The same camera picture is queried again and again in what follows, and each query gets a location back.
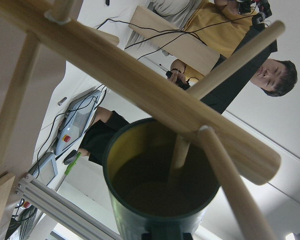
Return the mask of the dark blue mug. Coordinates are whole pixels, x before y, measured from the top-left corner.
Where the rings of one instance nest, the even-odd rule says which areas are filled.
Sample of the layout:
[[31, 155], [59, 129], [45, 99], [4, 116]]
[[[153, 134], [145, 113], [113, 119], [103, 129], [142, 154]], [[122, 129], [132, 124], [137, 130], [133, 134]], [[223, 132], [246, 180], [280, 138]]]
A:
[[103, 175], [124, 240], [190, 240], [220, 184], [204, 152], [191, 145], [178, 186], [167, 188], [176, 133], [153, 118], [110, 140]]

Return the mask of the black computer mouse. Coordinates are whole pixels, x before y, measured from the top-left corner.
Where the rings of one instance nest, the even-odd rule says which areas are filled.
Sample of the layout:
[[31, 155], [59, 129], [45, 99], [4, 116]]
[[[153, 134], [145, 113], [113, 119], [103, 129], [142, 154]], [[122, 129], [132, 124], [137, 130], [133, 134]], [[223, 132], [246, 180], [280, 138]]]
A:
[[74, 162], [77, 159], [78, 151], [72, 150], [63, 160], [64, 165], [70, 165], [72, 162]]

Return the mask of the person in yellow shirt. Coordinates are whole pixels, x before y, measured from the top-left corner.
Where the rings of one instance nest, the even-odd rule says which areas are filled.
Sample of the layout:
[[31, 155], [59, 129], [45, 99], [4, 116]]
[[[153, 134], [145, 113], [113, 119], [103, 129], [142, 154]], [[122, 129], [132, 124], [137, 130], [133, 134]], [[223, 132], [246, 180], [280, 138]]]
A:
[[185, 32], [195, 32], [211, 49], [228, 58], [248, 32], [250, 17], [232, 14], [208, 0], [165, 0], [158, 14]]

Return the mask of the seated person in black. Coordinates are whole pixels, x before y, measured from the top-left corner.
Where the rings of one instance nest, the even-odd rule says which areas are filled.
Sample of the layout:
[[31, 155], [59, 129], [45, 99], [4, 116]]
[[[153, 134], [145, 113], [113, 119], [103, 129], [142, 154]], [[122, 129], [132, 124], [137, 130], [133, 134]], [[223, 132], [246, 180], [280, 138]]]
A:
[[[263, 55], [258, 55], [242, 69], [227, 78], [214, 90], [201, 98], [201, 102], [223, 113], [243, 87], [251, 82], [270, 97], [282, 97], [290, 92], [297, 83], [296, 66], [290, 60], [268, 58], [261, 62]], [[113, 136], [129, 122], [116, 111], [98, 107], [78, 152], [88, 157], [90, 162], [103, 164], [103, 155]]]

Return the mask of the blue teach pendant tablet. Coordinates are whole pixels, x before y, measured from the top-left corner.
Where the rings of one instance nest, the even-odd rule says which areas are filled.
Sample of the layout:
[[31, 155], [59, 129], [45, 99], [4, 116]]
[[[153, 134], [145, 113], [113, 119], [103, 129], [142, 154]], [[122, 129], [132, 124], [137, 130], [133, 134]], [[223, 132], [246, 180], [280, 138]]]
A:
[[39, 162], [33, 165], [28, 173], [39, 182], [48, 186], [58, 175], [55, 154], [52, 152], [46, 152], [39, 159]]
[[84, 135], [95, 113], [100, 95], [101, 91], [96, 89], [69, 104], [53, 144], [53, 152], [56, 156], [64, 153]]

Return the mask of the aluminium frame post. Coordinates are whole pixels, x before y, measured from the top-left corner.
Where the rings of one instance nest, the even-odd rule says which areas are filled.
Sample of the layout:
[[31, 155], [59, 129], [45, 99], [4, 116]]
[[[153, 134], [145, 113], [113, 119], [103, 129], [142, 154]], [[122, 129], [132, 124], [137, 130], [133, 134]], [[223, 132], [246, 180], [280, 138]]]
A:
[[81, 210], [45, 184], [26, 174], [17, 191], [37, 209], [62, 224], [83, 240], [120, 240], [119, 234]]

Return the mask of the black keyboard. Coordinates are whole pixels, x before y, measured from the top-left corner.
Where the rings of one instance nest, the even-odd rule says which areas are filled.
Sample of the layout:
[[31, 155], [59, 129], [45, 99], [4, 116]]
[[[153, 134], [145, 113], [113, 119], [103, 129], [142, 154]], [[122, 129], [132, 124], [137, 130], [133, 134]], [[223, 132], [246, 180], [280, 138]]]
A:
[[12, 217], [5, 234], [5, 240], [27, 240], [36, 219], [38, 208], [31, 205], [25, 209], [19, 219]]

